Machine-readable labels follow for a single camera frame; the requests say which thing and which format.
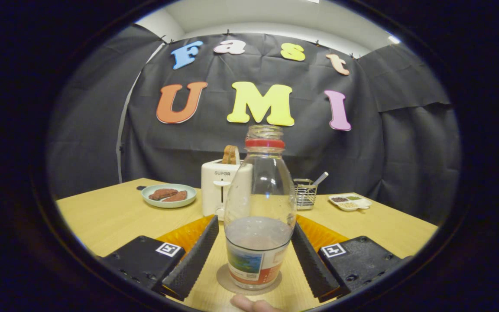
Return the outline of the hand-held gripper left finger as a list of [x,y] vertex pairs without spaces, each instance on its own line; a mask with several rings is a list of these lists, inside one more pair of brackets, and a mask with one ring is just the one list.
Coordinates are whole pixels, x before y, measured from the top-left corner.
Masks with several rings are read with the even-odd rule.
[[140,235],[100,260],[125,280],[183,301],[219,233],[218,216],[190,222],[156,239]]

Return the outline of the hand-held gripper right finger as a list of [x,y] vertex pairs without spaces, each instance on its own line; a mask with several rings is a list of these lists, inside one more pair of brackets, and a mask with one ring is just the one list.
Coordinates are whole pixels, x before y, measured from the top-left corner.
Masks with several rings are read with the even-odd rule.
[[292,245],[319,302],[356,292],[412,258],[400,258],[367,236],[349,239],[301,215],[296,217]]

